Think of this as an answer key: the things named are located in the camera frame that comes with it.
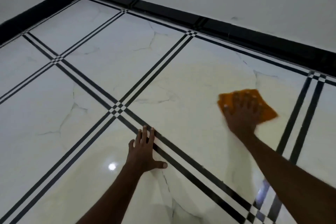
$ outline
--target hand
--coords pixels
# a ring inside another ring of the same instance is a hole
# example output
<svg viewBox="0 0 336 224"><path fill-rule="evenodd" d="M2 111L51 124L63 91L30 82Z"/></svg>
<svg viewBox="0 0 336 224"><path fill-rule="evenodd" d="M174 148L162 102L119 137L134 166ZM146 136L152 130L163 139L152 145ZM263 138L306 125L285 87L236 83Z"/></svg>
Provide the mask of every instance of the hand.
<svg viewBox="0 0 336 224"><path fill-rule="evenodd" d="M263 110L262 104L248 92L241 98L235 92L233 107L234 110L229 110L227 105L224 106L224 116L231 132L239 139L253 135Z"/></svg>
<svg viewBox="0 0 336 224"><path fill-rule="evenodd" d="M139 129L136 139L132 139L128 144L128 156L125 166L132 168L139 175L155 168L167 168L168 166L166 162L153 159L154 132L155 129L152 128L147 143L147 126L144 126L143 132Z"/></svg>

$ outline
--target forearm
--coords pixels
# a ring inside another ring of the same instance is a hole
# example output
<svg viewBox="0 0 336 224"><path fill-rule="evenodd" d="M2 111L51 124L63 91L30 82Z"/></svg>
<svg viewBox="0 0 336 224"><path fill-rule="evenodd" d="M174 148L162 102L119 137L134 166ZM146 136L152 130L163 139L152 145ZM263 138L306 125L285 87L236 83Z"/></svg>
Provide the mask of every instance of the forearm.
<svg viewBox="0 0 336 224"><path fill-rule="evenodd" d="M77 224L121 223L141 177L140 173L134 171L126 164L114 183Z"/></svg>
<svg viewBox="0 0 336 224"><path fill-rule="evenodd" d="M291 164L255 135L240 137L298 224L336 221L336 190Z"/></svg>

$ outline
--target cleaning cloth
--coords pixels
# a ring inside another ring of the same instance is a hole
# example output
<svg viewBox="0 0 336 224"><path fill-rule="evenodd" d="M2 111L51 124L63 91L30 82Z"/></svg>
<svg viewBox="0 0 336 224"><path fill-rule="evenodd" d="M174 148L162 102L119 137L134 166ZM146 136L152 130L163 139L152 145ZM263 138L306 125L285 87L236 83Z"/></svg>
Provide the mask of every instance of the cleaning cloth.
<svg viewBox="0 0 336 224"><path fill-rule="evenodd" d="M239 97L244 96L246 92L249 92L251 96L256 96L258 103L261 103L263 106L263 112L261 114L260 120L258 124L263 123L265 121L274 119L278 116L278 114L263 100L261 95L259 94L259 91L256 89L253 90L240 90L237 91L239 94ZM230 110L233 110L233 93L224 93L218 95L218 101L217 104L219 108L221 109L222 113L224 113L224 105L228 105Z"/></svg>

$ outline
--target white marble floor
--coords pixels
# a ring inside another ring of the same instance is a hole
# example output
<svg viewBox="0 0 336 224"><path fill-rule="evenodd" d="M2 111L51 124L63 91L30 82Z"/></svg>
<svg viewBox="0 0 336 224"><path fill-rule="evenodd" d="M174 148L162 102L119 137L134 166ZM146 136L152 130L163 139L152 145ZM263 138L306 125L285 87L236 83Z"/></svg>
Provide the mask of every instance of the white marble floor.
<svg viewBox="0 0 336 224"><path fill-rule="evenodd" d="M216 105L246 88L279 114L260 139L336 187L335 79L78 1L0 48L0 223L75 223L144 124L169 167L143 175L123 223L295 223Z"/></svg>

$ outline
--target bright light spot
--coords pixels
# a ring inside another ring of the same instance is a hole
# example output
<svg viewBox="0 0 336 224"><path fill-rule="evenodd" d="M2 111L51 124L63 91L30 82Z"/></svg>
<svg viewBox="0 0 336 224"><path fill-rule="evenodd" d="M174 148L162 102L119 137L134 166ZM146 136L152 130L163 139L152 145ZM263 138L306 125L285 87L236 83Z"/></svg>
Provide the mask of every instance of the bright light spot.
<svg viewBox="0 0 336 224"><path fill-rule="evenodd" d="M115 170L115 168L116 168L115 163L111 163L111 164L109 164L109 165L108 165L108 168L109 168L111 171Z"/></svg>

